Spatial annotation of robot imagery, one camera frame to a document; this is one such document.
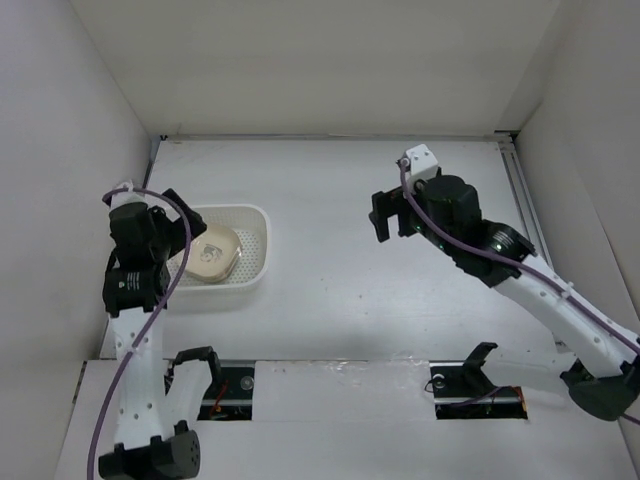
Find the cream square plate back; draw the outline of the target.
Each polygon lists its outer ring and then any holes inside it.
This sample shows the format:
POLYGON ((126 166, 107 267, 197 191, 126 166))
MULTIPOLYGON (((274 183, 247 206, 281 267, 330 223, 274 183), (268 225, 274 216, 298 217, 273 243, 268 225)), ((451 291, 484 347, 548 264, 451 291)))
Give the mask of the cream square plate back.
POLYGON ((230 227, 208 223, 191 243, 186 273, 208 284, 226 280, 242 256, 239 235, 230 227))

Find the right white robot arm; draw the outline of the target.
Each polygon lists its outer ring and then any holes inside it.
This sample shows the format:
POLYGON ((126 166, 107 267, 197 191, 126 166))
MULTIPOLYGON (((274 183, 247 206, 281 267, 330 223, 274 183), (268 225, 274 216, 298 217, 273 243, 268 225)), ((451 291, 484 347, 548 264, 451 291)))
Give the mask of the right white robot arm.
POLYGON ((567 347, 545 359, 509 354, 494 342, 479 344, 461 371, 465 387, 483 394, 511 384, 567 394, 604 421, 628 415, 639 398, 639 336, 598 310, 562 280, 515 228, 483 218, 477 190, 454 175, 437 173, 372 195, 369 220, 378 241, 419 234, 463 273, 510 299, 567 347))

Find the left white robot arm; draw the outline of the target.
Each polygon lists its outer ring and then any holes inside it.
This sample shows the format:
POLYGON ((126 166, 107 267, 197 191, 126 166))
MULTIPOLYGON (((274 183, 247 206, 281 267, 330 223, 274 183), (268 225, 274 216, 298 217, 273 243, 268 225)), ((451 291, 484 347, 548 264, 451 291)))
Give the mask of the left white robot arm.
POLYGON ((163 357, 163 319, 192 241, 206 225, 172 189, 157 193, 123 182, 106 193, 115 243, 105 270, 103 303, 118 361, 96 419, 86 460, 89 479, 194 479, 201 467, 195 424, 205 397, 222 387, 210 346, 163 357))

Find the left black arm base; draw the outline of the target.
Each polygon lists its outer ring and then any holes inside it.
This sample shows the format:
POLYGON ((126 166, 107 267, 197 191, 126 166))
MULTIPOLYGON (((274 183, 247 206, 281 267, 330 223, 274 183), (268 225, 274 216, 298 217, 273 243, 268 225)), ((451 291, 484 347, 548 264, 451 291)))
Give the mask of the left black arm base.
POLYGON ((215 380, 204 395, 198 420, 250 421, 255 388, 255 364, 223 364, 221 372, 221 379, 215 380))

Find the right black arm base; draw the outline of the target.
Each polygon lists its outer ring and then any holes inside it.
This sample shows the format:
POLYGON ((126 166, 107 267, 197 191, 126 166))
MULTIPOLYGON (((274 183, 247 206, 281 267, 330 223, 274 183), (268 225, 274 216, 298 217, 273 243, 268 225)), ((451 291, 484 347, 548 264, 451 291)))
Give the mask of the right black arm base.
POLYGON ((528 419, 522 389, 495 385, 482 370, 497 348, 494 342, 482 342, 463 360, 429 362, 424 391, 433 396, 437 420, 528 419))

